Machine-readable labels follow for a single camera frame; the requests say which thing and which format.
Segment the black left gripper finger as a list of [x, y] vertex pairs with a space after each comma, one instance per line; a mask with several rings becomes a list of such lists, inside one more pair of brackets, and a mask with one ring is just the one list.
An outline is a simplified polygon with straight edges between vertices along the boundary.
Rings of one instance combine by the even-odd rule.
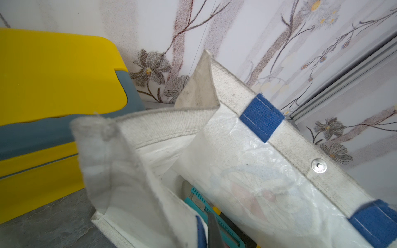
[[208, 213], [208, 247], [225, 248], [217, 219], [213, 213]]

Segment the teal art knife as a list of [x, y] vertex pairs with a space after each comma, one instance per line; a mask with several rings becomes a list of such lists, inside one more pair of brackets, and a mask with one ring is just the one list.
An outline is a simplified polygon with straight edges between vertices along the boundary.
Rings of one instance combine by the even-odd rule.
[[190, 187], [188, 190], [183, 190], [183, 200], [195, 210], [198, 215], [208, 224], [208, 214], [215, 216], [217, 225], [220, 229], [221, 237], [227, 248], [245, 248], [246, 245], [242, 239], [232, 230], [232, 228], [217, 214], [209, 203], [204, 199], [200, 192]]

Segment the black yellow art knife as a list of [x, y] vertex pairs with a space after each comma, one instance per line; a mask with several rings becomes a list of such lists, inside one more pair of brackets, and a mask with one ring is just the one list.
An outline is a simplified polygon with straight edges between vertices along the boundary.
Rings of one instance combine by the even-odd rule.
[[256, 242], [248, 237], [240, 228], [237, 227], [226, 215], [224, 215], [217, 207], [213, 207], [213, 211], [227, 225], [228, 230], [232, 230], [234, 234], [230, 234], [223, 226], [220, 226], [222, 239], [225, 248], [259, 248]]

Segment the white tote pouch blue handles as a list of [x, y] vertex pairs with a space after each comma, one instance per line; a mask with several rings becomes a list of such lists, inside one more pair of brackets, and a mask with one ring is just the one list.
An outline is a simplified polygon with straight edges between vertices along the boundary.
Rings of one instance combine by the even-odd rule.
[[397, 213], [204, 51], [173, 107], [71, 122], [92, 222], [118, 248], [198, 248], [181, 176], [263, 248], [394, 248]]

